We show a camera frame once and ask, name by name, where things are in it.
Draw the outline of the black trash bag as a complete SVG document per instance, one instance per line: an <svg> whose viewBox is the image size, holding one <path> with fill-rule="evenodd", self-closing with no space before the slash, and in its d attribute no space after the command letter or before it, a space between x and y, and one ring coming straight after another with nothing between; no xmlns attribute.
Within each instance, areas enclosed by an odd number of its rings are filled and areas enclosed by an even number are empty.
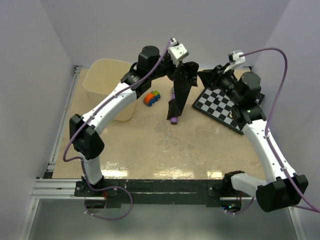
<svg viewBox="0 0 320 240"><path fill-rule="evenodd" d="M192 87L197 87L199 64L181 62L173 72L173 89L175 98L168 102L167 120L182 115Z"/></svg>

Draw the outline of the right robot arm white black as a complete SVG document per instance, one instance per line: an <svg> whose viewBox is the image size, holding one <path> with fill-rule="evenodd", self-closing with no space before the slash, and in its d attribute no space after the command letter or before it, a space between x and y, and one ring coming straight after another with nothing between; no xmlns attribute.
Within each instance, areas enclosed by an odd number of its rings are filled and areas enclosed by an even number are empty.
<svg viewBox="0 0 320 240"><path fill-rule="evenodd" d="M229 172L223 179L223 192L230 197L243 192L267 213L298 205L309 182L290 166L267 126L266 115L257 103L261 78L248 71L237 79L233 70L221 65L197 75L205 88L219 89L233 102L232 118L252 144L265 175L261 180L240 170Z"/></svg>

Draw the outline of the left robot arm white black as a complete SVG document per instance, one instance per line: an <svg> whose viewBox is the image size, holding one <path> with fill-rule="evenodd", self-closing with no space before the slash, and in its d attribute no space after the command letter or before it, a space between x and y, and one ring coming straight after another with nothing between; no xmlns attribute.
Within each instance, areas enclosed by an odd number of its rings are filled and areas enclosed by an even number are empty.
<svg viewBox="0 0 320 240"><path fill-rule="evenodd" d="M68 147L80 154L86 191L99 196L104 190L100 154L105 144L100 135L107 124L129 104L135 102L152 84L152 80L173 77L174 70L189 52L181 43L169 43L163 53L153 45L145 46L115 89L91 111L75 114L69 120Z"/></svg>

